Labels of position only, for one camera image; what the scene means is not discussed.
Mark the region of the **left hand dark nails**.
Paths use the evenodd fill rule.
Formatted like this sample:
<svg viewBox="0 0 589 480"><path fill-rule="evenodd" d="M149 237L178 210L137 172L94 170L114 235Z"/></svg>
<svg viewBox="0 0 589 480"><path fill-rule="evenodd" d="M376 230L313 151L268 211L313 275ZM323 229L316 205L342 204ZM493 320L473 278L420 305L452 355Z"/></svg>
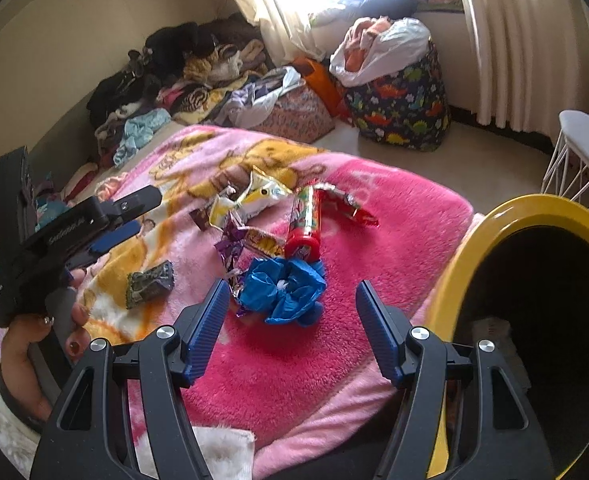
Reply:
<svg viewBox="0 0 589 480"><path fill-rule="evenodd" d="M44 292L10 322L0 347L0 395L30 427L47 422L75 362L90 343L87 309L78 303L84 270L70 284Z"/></svg>

